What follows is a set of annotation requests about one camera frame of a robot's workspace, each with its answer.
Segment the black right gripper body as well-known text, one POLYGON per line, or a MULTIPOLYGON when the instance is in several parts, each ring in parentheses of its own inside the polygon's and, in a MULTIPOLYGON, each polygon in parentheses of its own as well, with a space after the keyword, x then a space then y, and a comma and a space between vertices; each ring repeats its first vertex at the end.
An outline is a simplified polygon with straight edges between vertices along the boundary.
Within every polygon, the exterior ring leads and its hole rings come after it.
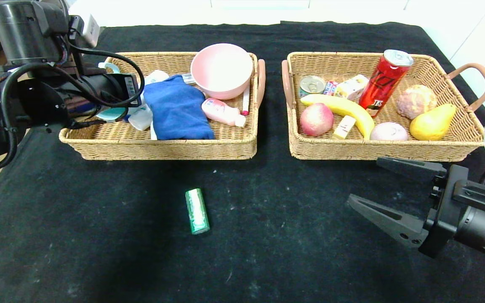
POLYGON ((429 231, 419 252, 435 258, 450 240, 485 254, 485 185, 468 180, 466 167, 452 165, 445 185, 434 185, 439 202, 430 209, 429 231))

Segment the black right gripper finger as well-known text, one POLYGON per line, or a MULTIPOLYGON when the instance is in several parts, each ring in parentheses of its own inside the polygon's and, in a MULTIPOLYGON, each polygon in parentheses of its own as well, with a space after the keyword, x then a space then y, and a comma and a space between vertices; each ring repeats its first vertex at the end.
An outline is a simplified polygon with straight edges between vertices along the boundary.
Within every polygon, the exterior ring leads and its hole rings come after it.
POLYGON ((376 163, 379 167, 420 184, 445 185, 447 182, 447 170, 439 163, 392 157, 377 158, 376 163))
POLYGON ((348 204, 406 247, 420 247, 429 235, 429 231, 424 229, 424 222, 413 215, 380 205, 356 194, 349 195, 348 204))

